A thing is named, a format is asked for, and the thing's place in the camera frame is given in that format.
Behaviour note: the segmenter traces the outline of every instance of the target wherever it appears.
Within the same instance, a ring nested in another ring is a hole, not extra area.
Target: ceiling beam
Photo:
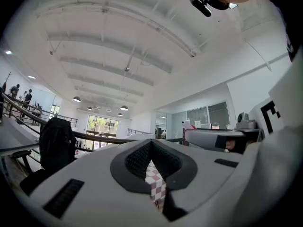
[[[132,100],[132,99],[127,99],[127,98],[122,99],[119,96],[115,96],[115,95],[110,95],[110,94],[107,94],[107,93],[98,92],[98,91],[87,89],[87,88],[84,88],[84,87],[75,87],[75,89],[79,90],[79,91],[82,91],[82,92],[87,92],[87,93],[92,93],[92,94],[96,94],[96,95],[103,96],[103,97],[117,99],[117,100],[128,102],[128,103],[131,103],[131,104],[136,104],[137,103],[137,101]]]
[[[117,75],[120,75],[120,76],[124,76],[124,73],[125,73],[124,70],[113,67],[113,66],[107,66],[107,65],[95,63],[95,62],[92,62],[92,61],[77,60],[77,58],[68,57],[68,56],[62,56],[60,58],[60,61],[61,62],[67,62],[67,63],[74,63],[74,64],[78,64],[78,65],[81,65],[81,66],[92,67],[92,68],[96,68],[96,69],[99,69],[99,70],[105,70],[105,71],[108,71],[108,72],[111,72],[111,73],[114,73],[114,74],[117,74]],[[138,75],[134,75],[134,74],[132,75],[130,72],[126,72],[125,77],[133,79],[135,81],[139,81],[139,82],[144,83],[144,84],[149,85],[149,86],[153,86],[153,81],[151,81],[147,78],[138,76]]]
[[[119,51],[125,54],[130,55],[132,52],[132,48],[129,47],[126,44],[121,44],[118,42],[110,42],[110,41],[102,41],[99,38],[88,36],[88,35],[72,35],[72,36],[67,36],[67,35],[59,35],[59,34],[49,34],[48,38],[50,41],[73,41],[73,42],[78,42],[78,43],[87,43],[87,44],[93,44],[93,45],[98,45],[102,47],[106,47],[115,51]],[[143,55],[141,52],[136,49],[134,51],[133,57],[142,60]],[[171,66],[167,65],[161,61],[158,61],[154,58],[152,58],[149,54],[144,58],[144,61],[148,64],[151,64],[162,71],[165,71],[167,73],[171,73]]]
[[[115,90],[118,90],[118,91],[121,90],[122,92],[126,92],[126,93],[133,94],[133,95],[136,95],[136,96],[144,96],[143,92],[132,90],[132,89],[127,88],[127,87],[122,87],[120,89],[119,85],[113,84],[113,83],[108,83],[108,82],[106,83],[103,80],[96,80],[96,79],[93,79],[93,78],[88,78],[88,77],[85,77],[85,76],[73,75],[73,74],[68,74],[68,78],[78,80],[78,81],[88,82],[88,83],[91,83],[91,84],[94,84],[94,85],[99,85],[99,86],[103,86],[103,87],[112,88],[112,89],[115,89]]]

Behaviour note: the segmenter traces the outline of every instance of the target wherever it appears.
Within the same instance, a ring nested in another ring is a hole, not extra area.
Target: checkered fabric
[[[153,202],[163,200],[166,193],[166,183],[151,161],[146,169],[145,181],[151,185],[151,200]]]

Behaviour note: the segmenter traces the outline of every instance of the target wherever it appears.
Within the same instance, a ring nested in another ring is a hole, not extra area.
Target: desk
[[[3,117],[0,123],[0,156],[39,147],[36,137],[23,129],[14,118]]]

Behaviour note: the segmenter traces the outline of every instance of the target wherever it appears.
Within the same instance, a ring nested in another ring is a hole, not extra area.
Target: ceiling light
[[[81,103],[81,99],[78,96],[74,97],[73,100],[78,102],[78,103]]]
[[[229,8],[230,8],[230,9],[234,9],[236,6],[238,6],[237,3],[230,3],[230,4],[229,4]]]
[[[128,107],[127,106],[122,106],[121,108],[120,108],[121,110],[123,110],[123,111],[128,111]]]

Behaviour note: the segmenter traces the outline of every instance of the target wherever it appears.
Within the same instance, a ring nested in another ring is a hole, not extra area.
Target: metal railing
[[[25,125],[29,129],[31,129],[33,132],[35,132],[37,134],[40,134],[40,132],[42,131],[42,129],[46,125],[47,121],[43,120],[41,117],[35,116],[34,114],[30,113],[30,111],[28,111],[27,109],[24,109],[23,107],[18,106],[16,103],[14,103],[14,102],[16,102],[16,100],[7,96],[6,94],[2,94],[2,97],[4,98],[5,102],[9,105],[9,107],[7,107],[7,106],[5,106],[5,104],[3,104],[4,109],[6,109],[9,112],[9,113],[4,113],[4,114],[6,114],[9,118],[13,116],[14,118],[16,118],[16,120],[19,124]],[[38,122],[40,124],[40,131],[36,131],[35,129],[30,127],[30,125],[28,125],[28,123],[24,122],[24,120],[21,119],[21,114],[26,115],[32,121]],[[128,139],[103,138],[103,137],[84,134],[84,133],[80,133],[80,132],[76,132],[76,131],[73,131],[73,134],[78,139],[91,140],[91,141],[97,141],[97,142],[105,142],[105,143],[110,143],[110,144],[124,144],[124,143],[128,143],[128,142],[136,141],[136,140],[128,140]],[[171,140],[167,140],[167,141],[179,142],[179,144],[182,144],[182,140],[183,139],[180,138],[180,139],[171,139]],[[93,152],[94,151],[94,150],[91,150],[91,149],[85,149],[85,148],[80,148],[80,147],[75,147],[75,149],[76,150],[81,150],[81,151],[86,151],[86,152]],[[40,154],[37,150],[32,150],[32,151],[33,151],[34,155],[35,155],[35,153]],[[38,159],[36,159],[35,157],[33,157],[32,155],[29,155],[29,157],[31,157],[36,162],[40,163],[40,161]]]
[[[152,134],[152,135],[154,135],[153,133],[147,133],[147,132],[143,132],[143,131],[128,129],[127,136],[133,136],[135,134]]]
[[[34,107],[34,106],[29,105],[29,104],[26,104],[26,103],[24,103],[24,102],[22,102],[20,100],[17,100],[15,98],[12,98],[12,97],[10,97],[10,96],[8,96],[6,94],[4,94],[4,95],[8,99],[10,99],[12,102],[14,102],[14,104],[19,104],[22,108],[26,109],[32,115],[37,116],[38,118],[43,119],[46,122],[49,121],[53,117],[57,117],[57,118],[64,119],[64,120],[67,120],[67,121],[71,122],[71,127],[76,127],[77,126],[78,119],[71,118],[71,117],[66,117],[66,116],[63,116],[63,115],[56,114],[56,113],[52,113],[52,112],[43,110],[41,108]],[[20,113],[19,111],[13,110],[13,107],[11,107],[10,104],[8,104],[8,106],[9,106],[9,108],[5,107],[5,109],[7,111],[3,112],[4,114],[9,115],[9,117],[10,117],[10,115],[12,115],[12,113],[14,112],[14,113],[19,114],[18,118],[20,120],[22,120],[23,122],[25,122],[27,124],[31,124],[31,125],[39,125],[39,121],[31,119],[25,113]]]

